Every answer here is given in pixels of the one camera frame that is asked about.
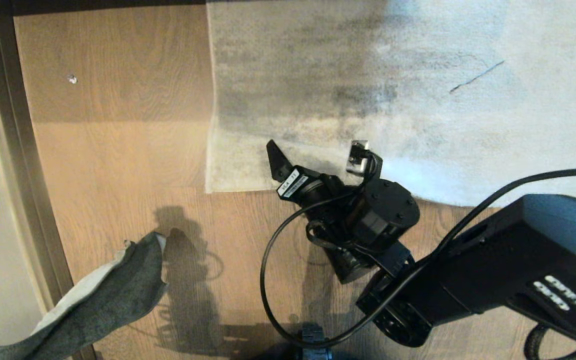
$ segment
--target white cloth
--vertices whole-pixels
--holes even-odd
[[[340,175],[350,140],[369,140],[382,177],[451,205],[576,167],[576,1],[236,1],[208,15],[208,192],[274,189],[269,139]],[[576,178],[496,205],[529,192],[576,196]]]

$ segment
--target wooden surface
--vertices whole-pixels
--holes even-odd
[[[206,8],[139,7],[16,18],[30,114],[74,281],[125,239],[169,235],[169,292],[153,312],[94,344],[99,359],[249,359],[278,344],[259,297],[268,238],[294,212],[272,191],[204,193],[213,91]],[[67,76],[74,75],[76,84]],[[468,209],[420,202],[402,241],[420,258]],[[304,223],[274,249],[268,293],[279,321],[331,336],[358,321],[368,278],[339,285]],[[507,309],[440,326],[406,348],[368,326],[336,359],[519,359],[534,323]],[[548,335],[542,354],[575,344]]]

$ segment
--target stain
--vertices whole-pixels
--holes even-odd
[[[340,23],[336,23],[336,30],[339,32],[349,31],[370,31],[381,30],[391,31],[398,27],[405,27],[413,21],[413,18],[406,14],[379,14],[363,18],[351,18]]]
[[[387,113],[397,98],[395,86],[336,86],[332,103],[339,109],[339,117],[365,118],[368,115]]]
[[[470,85],[473,82],[475,82],[475,80],[481,78],[482,76],[486,76],[486,74],[490,73],[491,71],[495,70],[498,66],[501,66],[503,63],[505,63],[506,60],[502,60],[499,61],[498,63],[494,64],[493,66],[490,66],[490,68],[488,68],[486,71],[483,71],[482,73],[480,73],[479,75],[473,77],[472,79],[466,81],[466,82],[462,82],[461,84],[458,84],[457,86],[455,86],[454,88],[450,89],[450,91],[448,91],[448,93],[452,94],[454,91],[456,91],[457,89],[464,87],[466,85]]]
[[[343,118],[339,121],[336,138],[341,141],[350,141],[361,138],[363,130],[370,128],[371,123],[364,119]]]
[[[259,54],[254,50],[235,50],[229,47],[217,47],[214,50],[215,59],[224,64],[250,63],[257,61]]]
[[[318,161],[317,169],[315,171],[322,174],[336,174],[339,172],[339,164],[334,164],[331,161],[325,161],[325,160]]]
[[[249,95],[245,91],[224,89],[219,93],[219,111],[229,116],[248,116],[250,113],[248,103],[251,101]]]

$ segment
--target wooden floor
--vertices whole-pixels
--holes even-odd
[[[123,240],[169,235],[169,292],[153,312],[94,344],[104,360],[249,359],[281,341],[259,297],[266,242],[295,207],[272,191],[204,193],[213,89],[206,7],[138,7],[20,16],[23,80],[46,184],[74,281]],[[77,78],[76,84],[69,76]],[[420,202],[403,242],[417,258],[468,209]],[[361,317],[367,278],[339,285],[304,223],[269,264],[272,308],[332,336]],[[421,348],[368,326],[336,359],[519,359],[534,323],[507,309],[436,328]],[[548,335],[542,354],[575,344]]]

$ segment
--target gray cloth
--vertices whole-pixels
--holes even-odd
[[[0,346],[0,360],[59,360],[146,316],[167,289],[156,232],[130,242],[119,264],[89,296],[30,337]]]

